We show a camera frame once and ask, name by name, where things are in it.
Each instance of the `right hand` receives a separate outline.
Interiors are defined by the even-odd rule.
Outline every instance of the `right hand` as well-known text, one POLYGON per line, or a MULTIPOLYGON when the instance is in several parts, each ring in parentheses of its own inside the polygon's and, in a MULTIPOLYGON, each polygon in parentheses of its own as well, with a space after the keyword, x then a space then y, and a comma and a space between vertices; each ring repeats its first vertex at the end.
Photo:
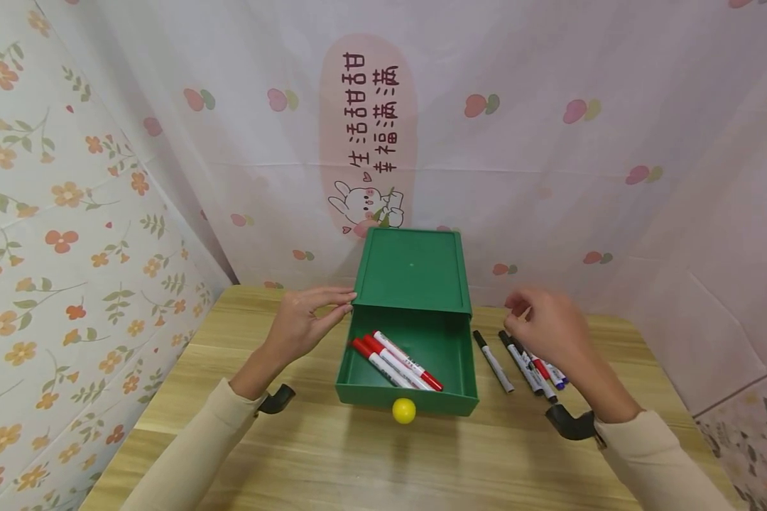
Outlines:
POLYGON ((506 307, 511 309, 503 322, 508 333, 565 375, 597 359, 586 318, 567 295, 521 288, 506 298, 506 307))

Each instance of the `wooden table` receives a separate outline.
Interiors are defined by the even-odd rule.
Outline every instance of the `wooden table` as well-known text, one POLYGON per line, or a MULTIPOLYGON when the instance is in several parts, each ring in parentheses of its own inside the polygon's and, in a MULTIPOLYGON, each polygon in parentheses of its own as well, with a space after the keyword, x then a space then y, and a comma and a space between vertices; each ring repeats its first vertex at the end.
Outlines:
MULTIPOLYGON (((264 340, 282 292, 234 286, 222 295, 150 407, 99 479, 83 510, 118 510, 142 475, 264 340)), ((298 396, 277 415, 260 415, 222 466, 202 510, 638 510, 592 440, 567 441, 544 418, 496 337, 504 311, 475 307, 479 329, 517 387, 504 394, 475 353, 481 402, 468 418, 421 416, 396 424, 387 410, 344 405, 333 383, 345 319, 277 383, 298 396)), ((733 502, 715 458, 651 351, 629 323, 589 318, 592 338, 642 405, 657 410, 682 446, 733 502)), ((586 404, 568 387, 573 414, 586 404)))

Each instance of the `beige sleeve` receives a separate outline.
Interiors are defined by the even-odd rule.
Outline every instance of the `beige sleeve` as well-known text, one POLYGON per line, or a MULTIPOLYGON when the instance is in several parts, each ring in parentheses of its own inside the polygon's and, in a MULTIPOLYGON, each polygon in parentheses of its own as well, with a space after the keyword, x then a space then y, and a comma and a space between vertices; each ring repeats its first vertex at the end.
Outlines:
POLYGON ((233 393, 227 380, 219 382, 204 407, 159 456, 121 509, 195 510, 222 462, 253 425, 265 397, 244 399, 233 393))
POLYGON ((733 510, 656 412, 644 411, 625 424, 595 425, 605 461, 643 511, 733 510))

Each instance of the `green drawer box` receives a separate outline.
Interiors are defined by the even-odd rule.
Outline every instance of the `green drawer box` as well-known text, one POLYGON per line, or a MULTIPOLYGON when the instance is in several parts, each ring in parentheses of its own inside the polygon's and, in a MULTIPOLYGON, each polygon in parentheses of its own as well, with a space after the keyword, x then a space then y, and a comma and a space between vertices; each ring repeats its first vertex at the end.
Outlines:
POLYGON ((443 391, 394 387, 347 344, 335 382, 341 402, 391 408, 407 397, 419 414, 470 415, 479 399, 460 234, 369 230, 355 290, 347 340, 380 330, 432 373, 443 391))

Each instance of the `yellow knob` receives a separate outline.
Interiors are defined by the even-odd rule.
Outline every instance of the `yellow knob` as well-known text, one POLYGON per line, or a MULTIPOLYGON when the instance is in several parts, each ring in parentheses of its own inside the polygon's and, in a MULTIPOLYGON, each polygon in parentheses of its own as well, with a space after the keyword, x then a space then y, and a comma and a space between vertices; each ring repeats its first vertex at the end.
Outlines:
POLYGON ((400 424, 409 424, 415 420, 415 403, 412 399, 400 397, 392 405, 392 416, 400 424))

